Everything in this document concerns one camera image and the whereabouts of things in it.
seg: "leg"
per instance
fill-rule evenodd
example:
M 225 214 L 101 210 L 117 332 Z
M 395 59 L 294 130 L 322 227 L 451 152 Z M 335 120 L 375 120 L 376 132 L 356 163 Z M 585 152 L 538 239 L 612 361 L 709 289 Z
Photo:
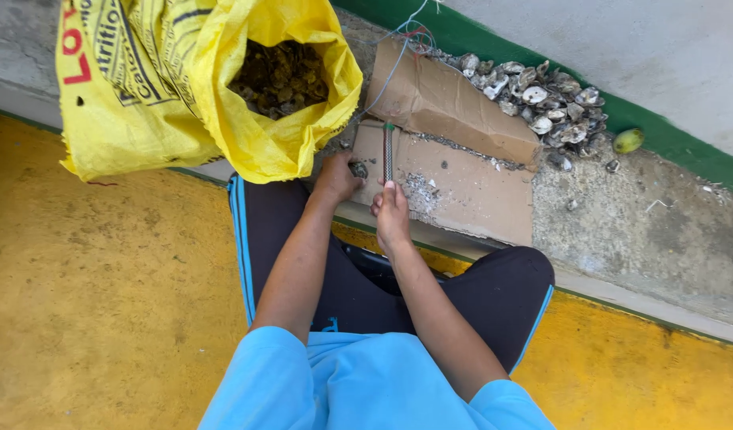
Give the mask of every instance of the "leg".
M 547 257 L 526 246 L 501 249 L 441 284 L 507 373 L 518 365 L 553 293 Z
M 251 324 L 276 257 L 303 213 L 308 191 L 297 180 L 257 185 L 237 175 L 230 179 L 228 191 L 247 322 Z M 364 277 L 334 235 L 330 235 L 321 298 L 311 330 L 414 332 L 402 299 Z

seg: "flattened cardboard box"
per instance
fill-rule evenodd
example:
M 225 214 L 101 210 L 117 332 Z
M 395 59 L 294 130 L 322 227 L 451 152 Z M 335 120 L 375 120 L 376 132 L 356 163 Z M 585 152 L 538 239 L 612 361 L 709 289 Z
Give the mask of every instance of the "flattened cardboard box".
M 367 106 L 380 94 L 401 49 L 391 38 L 377 47 Z M 502 112 L 458 70 L 425 57 L 415 59 L 408 49 L 369 112 L 407 131 L 442 136 L 537 171 L 542 145 L 523 119 Z
M 415 219 L 475 237 L 531 246 L 530 171 L 509 171 L 467 151 L 393 132 L 393 179 L 410 201 Z M 382 123 L 362 121 L 353 155 L 369 172 L 352 201 L 371 205 L 382 191 Z

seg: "green tape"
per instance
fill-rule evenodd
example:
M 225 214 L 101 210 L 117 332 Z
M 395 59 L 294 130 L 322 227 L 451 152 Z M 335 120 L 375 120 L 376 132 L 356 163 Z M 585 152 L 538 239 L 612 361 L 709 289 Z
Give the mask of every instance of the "green tape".
M 396 28 L 422 4 L 422 0 L 331 0 L 332 4 L 385 28 Z M 472 21 L 460 13 L 433 1 L 415 16 L 433 34 L 436 44 L 449 54 L 476 53 L 481 60 L 494 59 L 497 63 L 518 61 L 536 65 L 547 60 L 519 44 L 507 41 L 494 34 L 484 25 Z M 551 70 L 559 66 L 571 73 L 582 86 L 589 83 L 579 73 L 550 61 Z M 663 116 L 642 106 L 630 103 L 612 94 L 603 93 L 606 103 L 603 111 L 608 113 L 608 130 L 619 133 L 627 129 L 640 128 L 646 134 L 644 149 L 656 152 L 663 158 L 683 166 L 689 171 L 711 182 L 722 182 L 722 186 L 733 191 L 733 156 L 703 142 L 672 125 Z

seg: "concrete wall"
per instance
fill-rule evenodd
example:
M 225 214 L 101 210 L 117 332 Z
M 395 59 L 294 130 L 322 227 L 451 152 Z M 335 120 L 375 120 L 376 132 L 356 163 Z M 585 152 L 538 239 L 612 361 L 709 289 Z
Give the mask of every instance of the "concrete wall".
M 733 0 L 444 4 L 733 155 Z

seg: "left hand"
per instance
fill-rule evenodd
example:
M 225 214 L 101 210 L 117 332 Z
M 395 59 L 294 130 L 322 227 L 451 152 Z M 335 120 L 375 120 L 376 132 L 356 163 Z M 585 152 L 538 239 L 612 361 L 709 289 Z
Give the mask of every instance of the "left hand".
M 353 176 L 348 168 L 351 156 L 350 151 L 344 151 L 323 160 L 321 173 L 311 194 L 313 200 L 322 201 L 334 207 L 341 201 L 351 198 L 353 191 L 367 183 L 366 180 Z

